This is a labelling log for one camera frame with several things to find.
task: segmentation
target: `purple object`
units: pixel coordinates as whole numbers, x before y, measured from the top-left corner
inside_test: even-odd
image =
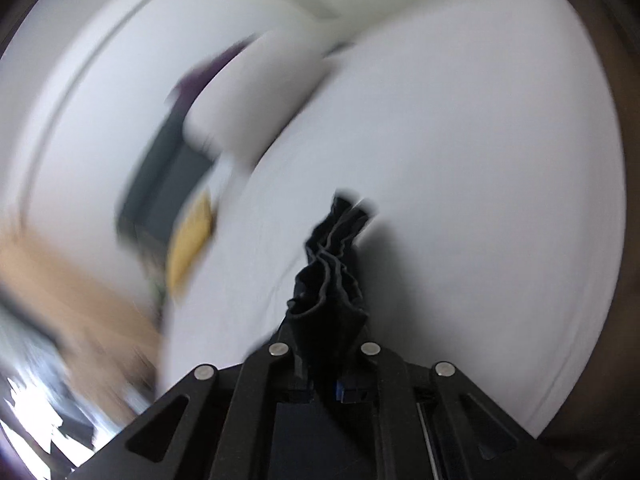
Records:
[[[212,61],[197,66],[184,75],[172,90],[172,94],[174,92],[178,94],[178,97],[175,100],[174,110],[177,109],[187,113],[189,108],[191,108],[191,105],[193,105],[200,93],[211,82],[216,74],[218,74],[218,72],[220,72],[227,63],[240,54],[253,40],[254,38],[251,37],[236,43]]]

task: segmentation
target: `white object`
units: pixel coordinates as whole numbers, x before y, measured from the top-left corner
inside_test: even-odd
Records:
[[[459,0],[363,38],[256,167],[168,312],[161,381],[241,362],[282,320],[338,188],[372,340],[451,362],[534,436],[580,376],[622,253],[607,81],[566,0]]]
[[[233,58],[200,93],[184,121],[184,138],[214,158],[257,164],[327,74],[319,50],[269,31]]]

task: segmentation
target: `tan surface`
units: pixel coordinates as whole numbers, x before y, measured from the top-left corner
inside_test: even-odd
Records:
[[[626,231],[620,276],[591,359],[543,438],[599,446],[630,429],[640,412],[640,70],[596,0],[572,2],[607,73],[626,169]]]
[[[129,422],[124,388],[158,358],[161,337],[152,323],[28,232],[0,246],[0,279],[59,336],[71,388],[115,422]]]

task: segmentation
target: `white wall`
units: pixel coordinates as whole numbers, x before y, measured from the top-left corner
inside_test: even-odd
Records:
[[[395,0],[393,9],[412,1]],[[321,22],[285,0],[151,0],[108,40],[65,100],[33,181],[29,227],[144,309],[151,302],[146,281],[119,246],[114,221],[171,88],[250,34],[283,27],[328,48],[373,19],[358,0],[338,6],[340,20]]]
[[[108,0],[39,0],[0,59],[0,200],[14,147],[37,95],[70,41]]]

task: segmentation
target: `round metal fastener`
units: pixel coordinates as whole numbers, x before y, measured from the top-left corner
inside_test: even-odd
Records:
[[[362,346],[360,346],[360,351],[364,355],[368,356],[378,355],[380,353],[380,345],[372,341],[362,343]]]
[[[193,371],[193,375],[195,375],[196,379],[199,381],[206,381],[207,379],[212,378],[214,373],[215,370],[213,369],[213,366],[209,365],[200,365]]]
[[[451,363],[443,361],[436,364],[436,373],[441,377],[451,377],[454,373],[456,373],[456,367]]]
[[[269,347],[269,353],[274,357],[284,355],[288,351],[289,345],[286,343],[274,343]]]

